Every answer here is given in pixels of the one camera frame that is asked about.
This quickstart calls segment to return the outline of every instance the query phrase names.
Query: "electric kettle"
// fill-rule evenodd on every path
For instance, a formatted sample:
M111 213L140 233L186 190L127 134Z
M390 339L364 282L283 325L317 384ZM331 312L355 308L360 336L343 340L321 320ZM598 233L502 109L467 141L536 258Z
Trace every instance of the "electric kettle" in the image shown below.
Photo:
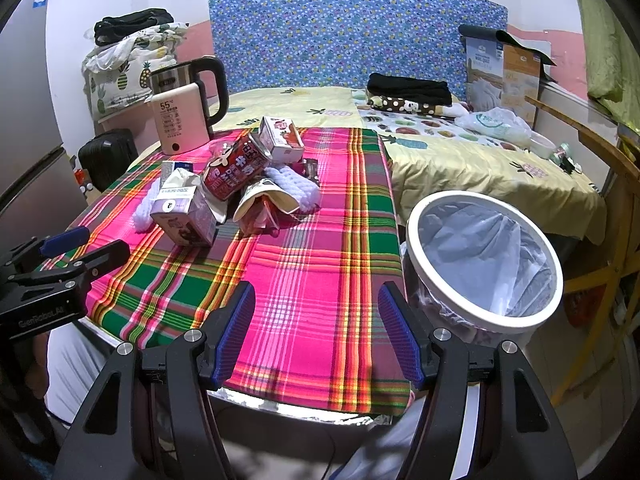
M216 77L220 109L209 116L207 92L198 74L213 72ZM215 56L204 56L154 70L150 76L151 107L156 129L167 155L178 155L203 146L212 139L210 127L225 116L229 108L225 67Z

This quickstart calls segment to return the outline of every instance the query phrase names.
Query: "product box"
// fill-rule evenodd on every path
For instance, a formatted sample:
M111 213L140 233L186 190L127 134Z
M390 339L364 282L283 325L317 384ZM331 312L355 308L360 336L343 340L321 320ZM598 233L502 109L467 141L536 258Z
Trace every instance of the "product box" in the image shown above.
M536 107L524 97L538 98L540 56L499 41L465 38L465 42L466 100L474 111L499 106L533 127Z
M177 168L183 168L193 173L193 164L190 162L180 162L179 160L163 160L160 165L160 187Z
M305 145L290 119L263 117L260 121L259 137L265 148L271 152L274 162L299 162L305 151Z
M151 218L177 245L211 246L216 219L197 186L162 188Z

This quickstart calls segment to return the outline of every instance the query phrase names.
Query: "yellow bedsheet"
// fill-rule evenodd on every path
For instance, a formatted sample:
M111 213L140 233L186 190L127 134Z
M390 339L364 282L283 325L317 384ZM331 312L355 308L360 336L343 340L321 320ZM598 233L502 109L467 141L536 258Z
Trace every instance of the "yellow bedsheet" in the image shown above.
M596 245L604 239L605 202L583 174L567 175L528 152L437 137L380 137L391 159L394 201L403 225L420 199L457 189L503 200L545 233L587 237Z
M218 109L210 107L213 115ZM362 120L353 102L351 89L257 88L229 98L229 111L213 130L233 130L258 126L263 115L291 119L304 128L360 128Z

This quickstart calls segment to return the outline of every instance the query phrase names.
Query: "wooden frame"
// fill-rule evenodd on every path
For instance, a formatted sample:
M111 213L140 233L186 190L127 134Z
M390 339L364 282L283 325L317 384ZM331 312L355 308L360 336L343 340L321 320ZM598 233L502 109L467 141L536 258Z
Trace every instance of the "wooden frame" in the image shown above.
M621 204L622 214L618 220L618 230L615 237L612 259L604 267L564 282L564 294L588 290L600 285L604 285L605 290L602 300L600 301L600 306L591 323L587 339L575 356L562 383L558 389L553 392L551 397L551 403L554 406L559 406L569 398L578 394L588 396L594 390L600 378L602 378L610 364L615 360L618 348L622 343L635 314L636 307L638 306L638 299L640 298L640 274L636 279L633 293L627 305L625 321L614 338L613 346L604 361L604 366L580 384L574 384L600 339L602 330L607 323L607 317L613 307L616 292L620 286L620 279L623 276L640 270L640 251L636 251L635 247L629 247L634 213L634 197L640 197L640 170L638 170L617 147L607 142L593 130L588 129L583 124L580 124L537 99L525 97L525 100L533 104L536 108L551 114L553 117L578 130L578 139L580 142L614 171L616 176L622 180L624 187Z

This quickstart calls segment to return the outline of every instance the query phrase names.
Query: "screw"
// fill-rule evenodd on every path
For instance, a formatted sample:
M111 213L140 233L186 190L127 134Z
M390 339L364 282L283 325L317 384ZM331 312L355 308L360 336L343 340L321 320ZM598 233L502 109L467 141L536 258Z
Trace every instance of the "screw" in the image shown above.
M513 341L503 341L502 349L507 352L507 354L515 354L518 351L518 345Z
M446 328L437 328L433 331L433 336L438 341L448 341L449 339L451 339L451 332L449 332L449 330L447 330Z
M131 352L133 352L133 345L131 343L125 342L118 345L118 354L129 355Z
M197 328L192 328L191 330L187 330L184 333L184 338L189 342L193 343L202 337L202 332Z

